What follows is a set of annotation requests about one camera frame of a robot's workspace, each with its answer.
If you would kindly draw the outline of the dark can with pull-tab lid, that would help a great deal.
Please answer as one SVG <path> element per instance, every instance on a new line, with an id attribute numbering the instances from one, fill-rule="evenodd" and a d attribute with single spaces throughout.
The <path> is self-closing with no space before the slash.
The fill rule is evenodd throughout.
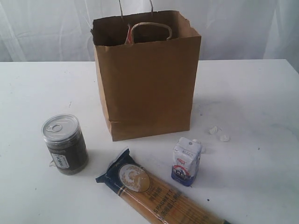
<path id="1" fill-rule="evenodd" d="M 81 126 L 72 114 L 49 118 L 42 126 L 45 144 L 57 169 L 64 175 L 74 175 L 88 164 L 88 152 Z"/>

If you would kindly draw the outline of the white paper scrap right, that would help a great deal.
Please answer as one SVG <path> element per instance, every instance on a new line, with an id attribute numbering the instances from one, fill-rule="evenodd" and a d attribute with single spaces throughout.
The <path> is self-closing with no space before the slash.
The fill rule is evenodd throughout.
<path id="1" fill-rule="evenodd" d="M 221 135 L 220 136 L 220 141 L 222 141 L 222 142 L 229 142 L 230 141 L 230 136 L 226 135 L 226 134 Z"/>

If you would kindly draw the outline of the white curtain backdrop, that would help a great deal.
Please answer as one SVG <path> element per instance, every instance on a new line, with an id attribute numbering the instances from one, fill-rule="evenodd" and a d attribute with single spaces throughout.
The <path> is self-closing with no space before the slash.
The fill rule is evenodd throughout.
<path id="1" fill-rule="evenodd" d="M 286 59 L 299 65 L 296 0 L 3 0 L 3 62 L 92 61 L 97 18 L 177 10 L 201 34 L 200 58 Z"/>

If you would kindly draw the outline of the brown pouch with orange label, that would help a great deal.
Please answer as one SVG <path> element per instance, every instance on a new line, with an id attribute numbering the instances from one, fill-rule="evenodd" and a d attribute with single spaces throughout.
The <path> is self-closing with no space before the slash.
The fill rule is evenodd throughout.
<path id="1" fill-rule="evenodd" d="M 127 37 L 125 40 L 124 44 L 133 44 L 134 40 L 132 38 L 132 26 L 130 24 L 128 24 L 128 32 L 127 32 Z"/>

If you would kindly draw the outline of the white paper scrap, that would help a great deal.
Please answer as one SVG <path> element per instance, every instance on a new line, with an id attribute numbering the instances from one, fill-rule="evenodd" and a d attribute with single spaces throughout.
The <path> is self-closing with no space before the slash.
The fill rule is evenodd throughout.
<path id="1" fill-rule="evenodd" d="M 210 128 L 208 132 L 209 132 L 211 135 L 216 135 L 217 132 L 218 132 L 218 127 L 217 127 L 217 126 L 214 126 L 214 127 Z"/>
<path id="2" fill-rule="evenodd" d="M 226 134 L 221 135 L 220 136 L 220 141 L 222 141 L 222 142 L 229 142 L 230 141 L 230 136 L 226 135 Z"/>

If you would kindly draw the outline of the white paper scrap left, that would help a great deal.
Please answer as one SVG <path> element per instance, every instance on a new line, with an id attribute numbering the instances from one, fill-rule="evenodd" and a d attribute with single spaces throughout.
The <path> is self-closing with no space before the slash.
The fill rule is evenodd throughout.
<path id="1" fill-rule="evenodd" d="M 208 132 L 209 132 L 211 135 L 216 135 L 217 132 L 218 132 L 218 127 L 217 127 L 217 126 L 214 126 L 214 127 L 210 128 Z"/>

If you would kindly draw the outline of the small white blue salt pack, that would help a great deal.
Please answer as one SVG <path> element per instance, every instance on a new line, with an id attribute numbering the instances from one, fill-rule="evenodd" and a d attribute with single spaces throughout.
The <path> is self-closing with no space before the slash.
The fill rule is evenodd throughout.
<path id="1" fill-rule="evenodd" d="M 191 186 L 197 176 L 202 151 L 198 140 L 181 137 L 173 149 L 171 177 L 184 186 Z"/>

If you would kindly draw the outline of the brown paper shopping bag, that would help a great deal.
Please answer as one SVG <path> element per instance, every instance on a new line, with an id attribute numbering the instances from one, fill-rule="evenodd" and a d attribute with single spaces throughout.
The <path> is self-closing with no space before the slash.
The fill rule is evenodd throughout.
<path id="1" fill-rule="evenodd" d="M 201 35 L 179 11 L 95 19 L 91 33 L 113 141 L 189 130 Z"/>

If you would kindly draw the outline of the spaghetti packet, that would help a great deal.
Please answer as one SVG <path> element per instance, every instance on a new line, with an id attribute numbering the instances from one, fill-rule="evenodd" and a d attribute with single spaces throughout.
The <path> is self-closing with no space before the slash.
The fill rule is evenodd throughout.
<path id="1" fill-rule="evenodd" d="M 148 172 L 125 148 L 96 178 L 152 224 L 226 224 L 184 195 L 179 189 Z"/>

